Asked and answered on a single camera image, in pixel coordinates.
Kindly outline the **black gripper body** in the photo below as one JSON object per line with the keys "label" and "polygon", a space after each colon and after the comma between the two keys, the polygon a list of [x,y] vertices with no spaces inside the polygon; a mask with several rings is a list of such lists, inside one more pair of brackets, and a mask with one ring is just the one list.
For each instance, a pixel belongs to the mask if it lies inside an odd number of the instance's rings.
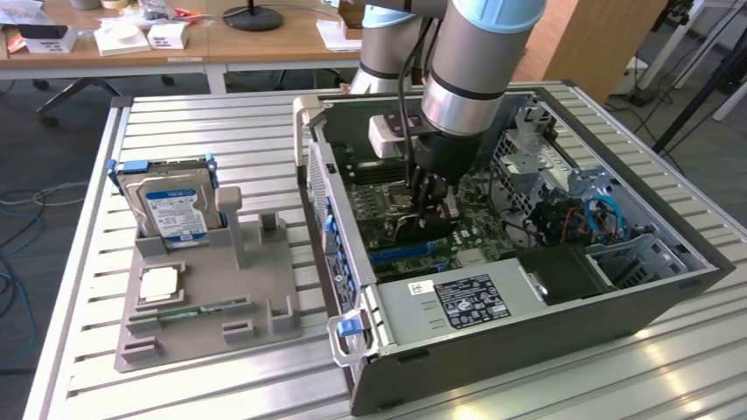
{"label": "black gripper body", "polygon": [[418,182],[418,176],[435,175],[447,184],[458,184],[472,168],[480,150],[480,136],[454,136],[442,131],[426,132],[406,140],[406,179]]}

